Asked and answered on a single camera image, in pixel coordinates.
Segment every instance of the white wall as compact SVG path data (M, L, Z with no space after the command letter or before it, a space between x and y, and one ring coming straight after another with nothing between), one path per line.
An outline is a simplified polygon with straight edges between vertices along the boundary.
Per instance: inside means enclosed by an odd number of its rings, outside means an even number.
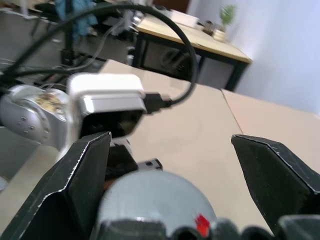
M243 74L237 93L320 113L320 28L317 27L320 2L198 1L196 16L213 21L219 16L217 6L230 3L238 6L236 21L228 29L228 39L251 57L253 63ZM221 64L228 70L229 66L223 63L207 63L200 82L204 82L204 77L211 78L206 81L213 85L215 80L225 82L228 77L215 74Z

